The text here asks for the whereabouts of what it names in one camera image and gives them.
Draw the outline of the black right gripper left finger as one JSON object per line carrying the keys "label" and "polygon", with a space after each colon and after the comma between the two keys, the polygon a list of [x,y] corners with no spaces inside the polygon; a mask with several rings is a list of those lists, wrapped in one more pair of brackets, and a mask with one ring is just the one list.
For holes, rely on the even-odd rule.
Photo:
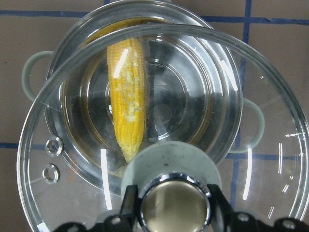
{"label": "black right gripper left finger", "polygon": [[126,220],[128,232],[135,232],[139,221],[140,199],[137,185],[126,187],[120,209],[121,216]]}

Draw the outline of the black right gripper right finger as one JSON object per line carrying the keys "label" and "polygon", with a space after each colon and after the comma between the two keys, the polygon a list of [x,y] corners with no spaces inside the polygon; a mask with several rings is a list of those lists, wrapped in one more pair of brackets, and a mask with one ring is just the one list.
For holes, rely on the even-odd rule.
{"label": "black right gripper right finger", "polygon": [[210,191],[211,219],[210,225],[214,232],[230,232],[230,223],[234,213],[220,187],[216,184],[207,184]]}

